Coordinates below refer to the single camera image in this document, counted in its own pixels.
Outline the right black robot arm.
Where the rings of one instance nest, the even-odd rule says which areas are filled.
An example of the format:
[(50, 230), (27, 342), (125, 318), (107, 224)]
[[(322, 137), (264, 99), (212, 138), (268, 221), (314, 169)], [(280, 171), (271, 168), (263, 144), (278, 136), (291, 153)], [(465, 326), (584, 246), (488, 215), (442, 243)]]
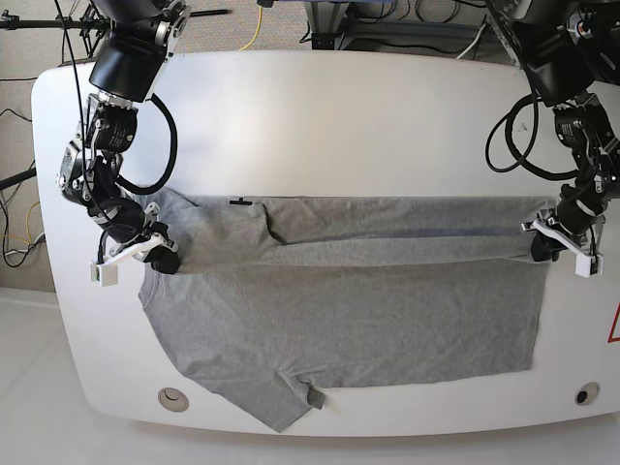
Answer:
[[(171, 178), (178, 151), (173, 117), (154, 87), (170, 62), (191, 9), (184, 1), (98, 1), (110, 22), (108, 42), (96, 59), (89, 81), (95, 92), (80, 98), (79, 125), (57, 176), (62, 196), (81, 205), (101, 228), (93, 281), (112, 286), (121, 263), (135, 259), (164, 274), (180, 267), (168, 226), (159, 221), (156, 202), (141, 205), (138, 196), (160, 191)], [(121, 173), (123, 155), (138, 128), (137, 105), (149, 101), (170, 130), (170, 152), (161, 177), (139, 186)]]

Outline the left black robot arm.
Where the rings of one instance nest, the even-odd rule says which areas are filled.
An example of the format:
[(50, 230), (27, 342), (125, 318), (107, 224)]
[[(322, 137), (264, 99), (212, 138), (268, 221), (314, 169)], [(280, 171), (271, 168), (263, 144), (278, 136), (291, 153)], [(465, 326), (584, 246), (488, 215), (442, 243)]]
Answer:
[[(616, 1), (488, 1), (485, 4), (498, 39), (519, 68), (530, 92), (517, 101), (498, 125), (504, 130), (515, 168), (561, 183), (559, 203), (523, 224), (535, 233), (534, 261), (556, 261), (563, 251), (575, 256), (575, 273), (602, 273), (600, 241), (608, 203), (619, 196), (619, 138), (595, 82), (619, 82), (619, 4)], [(553, 112), (557, 139), (572, 153), (573, 170), (551, 172), (528, 158), (513, 140), (517, 115), (540, 107)]]

